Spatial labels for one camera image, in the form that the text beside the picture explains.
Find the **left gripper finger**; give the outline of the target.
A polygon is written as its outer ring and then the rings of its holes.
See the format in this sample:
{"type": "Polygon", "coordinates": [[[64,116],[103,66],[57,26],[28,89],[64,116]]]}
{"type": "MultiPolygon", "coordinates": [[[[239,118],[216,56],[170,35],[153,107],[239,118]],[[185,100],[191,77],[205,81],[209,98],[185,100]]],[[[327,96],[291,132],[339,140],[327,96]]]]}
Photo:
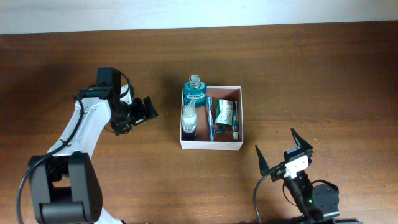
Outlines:
{"type": "Polygon", "coordinates": [[[140,98],[133,99],[129,109],[130,123],[132,125],[140,125],[146,120],[146,109],[140,98]]]}
{"type": "Polygon", "coordinates": [[[146,113],[145,113],[146,119],[153,119],[153,118],[158,117],[158,112],[154,108],[151,98],[149,96],[147,96],[143,99],[143,102],[144,102],[144,106],[146,109],[146,113]]]}

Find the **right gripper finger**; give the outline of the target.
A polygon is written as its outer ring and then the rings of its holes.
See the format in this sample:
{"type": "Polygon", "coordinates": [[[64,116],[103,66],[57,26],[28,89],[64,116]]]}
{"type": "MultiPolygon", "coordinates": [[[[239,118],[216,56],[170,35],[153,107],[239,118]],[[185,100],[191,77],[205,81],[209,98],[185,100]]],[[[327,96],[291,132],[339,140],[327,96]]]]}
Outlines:
{"type": "Polygon", "coordinates": [[[292,132],[292,136],[297,146],[301,148],[303,151],[313,150],[313,146],[309,144],[306,140],[304,140],[294,128],[290,129],[292,132]]]}
{"type": "Polygon", "coordinates": [[[269,173],[269,166],[264,158],[264,156],[262,155],[261,150],[259,149],[258,145],[255,145],[256,148],[256,153],[258,156],[258,160],[259,160],[259,170],[260,170],[260,174],[264,177],[269,173]]]}

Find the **clear pump sanitizer bottle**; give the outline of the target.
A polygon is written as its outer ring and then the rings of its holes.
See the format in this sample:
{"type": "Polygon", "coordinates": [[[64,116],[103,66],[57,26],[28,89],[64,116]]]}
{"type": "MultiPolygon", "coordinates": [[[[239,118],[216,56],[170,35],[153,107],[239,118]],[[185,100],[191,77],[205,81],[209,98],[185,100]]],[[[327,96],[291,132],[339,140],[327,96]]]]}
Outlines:
{"type": "Polygon", "coordinates": [[[197,133],[196,100],[190,100],[182,113],[182,138],[186,141],[194,141],[197,133]]]}

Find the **teal mouthwash bottle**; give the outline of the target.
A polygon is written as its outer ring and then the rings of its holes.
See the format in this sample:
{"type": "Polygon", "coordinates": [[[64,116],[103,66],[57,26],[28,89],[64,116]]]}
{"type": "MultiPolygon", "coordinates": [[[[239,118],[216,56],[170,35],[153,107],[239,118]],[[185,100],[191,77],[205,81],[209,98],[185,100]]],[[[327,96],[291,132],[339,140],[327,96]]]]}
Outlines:
{"type": "Polygon", "coordinates": [[[187,106],[191,100],[196,100],[195,107],[206,105],[207,84],[198,75],[191,75],[183,84],[183,104],[187,106]]]}

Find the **blue disposable razor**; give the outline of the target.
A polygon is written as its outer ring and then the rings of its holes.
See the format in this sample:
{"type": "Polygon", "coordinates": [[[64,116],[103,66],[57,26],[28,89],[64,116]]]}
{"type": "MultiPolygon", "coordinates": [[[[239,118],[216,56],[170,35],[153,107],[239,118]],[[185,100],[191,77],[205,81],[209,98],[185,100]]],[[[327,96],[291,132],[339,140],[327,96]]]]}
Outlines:
{"type": "Polygon", "coordinates": [[[225,134],[227,133],[226,129],[214,129],[215,134],[225,134]]]}

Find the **green white soap packet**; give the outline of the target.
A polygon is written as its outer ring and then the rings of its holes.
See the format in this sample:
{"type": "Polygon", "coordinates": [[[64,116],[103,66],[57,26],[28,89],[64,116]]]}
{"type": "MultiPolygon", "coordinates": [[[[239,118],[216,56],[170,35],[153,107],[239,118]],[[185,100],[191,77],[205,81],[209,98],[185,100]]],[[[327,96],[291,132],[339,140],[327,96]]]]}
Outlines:
{"type": "Polygon", "coordinates": [[[222,126],[231,126],[233,122],[233,102],[218,99],[216,102],[215,124],[222,126]]]}

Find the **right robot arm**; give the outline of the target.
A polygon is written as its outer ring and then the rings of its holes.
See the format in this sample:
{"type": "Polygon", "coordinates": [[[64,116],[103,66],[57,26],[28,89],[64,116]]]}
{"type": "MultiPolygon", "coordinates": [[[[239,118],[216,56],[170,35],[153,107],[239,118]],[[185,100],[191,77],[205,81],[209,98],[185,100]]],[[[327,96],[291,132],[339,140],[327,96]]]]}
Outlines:
{"type": "Polygon", "coordinates": [[[296,146],[284,152],[284,161],[269,167],[261,150],[256,147],[259,170],[262,178],[253,192],[255,213],[262,222],[257,205],[257,191],[263,181],[270,177],[273,182],[282,179],[282,188],[288,189],[301,216],[292,219],[294,223],[334,223],[340,212],[339,188],[323,179],[311,181],[305,169],[312,163],[313,146],[304,140],[294,128],[290,129],[296,146]]]}

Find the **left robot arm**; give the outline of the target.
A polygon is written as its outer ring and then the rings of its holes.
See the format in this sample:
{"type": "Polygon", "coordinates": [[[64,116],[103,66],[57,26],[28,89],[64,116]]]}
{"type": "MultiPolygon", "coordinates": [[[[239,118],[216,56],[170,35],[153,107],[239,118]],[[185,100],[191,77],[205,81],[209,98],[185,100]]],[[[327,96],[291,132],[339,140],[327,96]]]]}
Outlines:
{"type": "Polygon", "coordinates": [[[58,141],[32,156],[21,186],[29,183],[38,223],[121,223],[103,207],[103,194],[91,158],[105,129],[127,134],[158,116],[149,97],[134,97],[116,68],[98,69],[96,83],[75,95],[75,110],[58,141]]]}

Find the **white cardboard box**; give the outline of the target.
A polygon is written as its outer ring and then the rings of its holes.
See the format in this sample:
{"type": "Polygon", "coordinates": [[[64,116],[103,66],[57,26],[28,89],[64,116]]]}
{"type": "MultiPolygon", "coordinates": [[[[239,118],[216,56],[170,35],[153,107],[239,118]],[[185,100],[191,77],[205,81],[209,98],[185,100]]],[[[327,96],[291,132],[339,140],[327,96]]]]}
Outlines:
{"type": "Polygon", "coordinates": [[[215,119],[215,101],[218,98],[237,101],[238,108],[238,140],[234,140],[229,129],[225,134],[215,134],[215,140],[210,141],[210,129],[208,124],[208,109],[206,106],[197,108],[197,134],[193,141],[187,141],[182,133],[182,116],[180,116],[179,141],[182,149],[206,149],[206,150],[240,150],[244,142],[243,121],[243,93],[241,86],[208,86],[207,93],[213,97],[212,116],[215,119]]]}

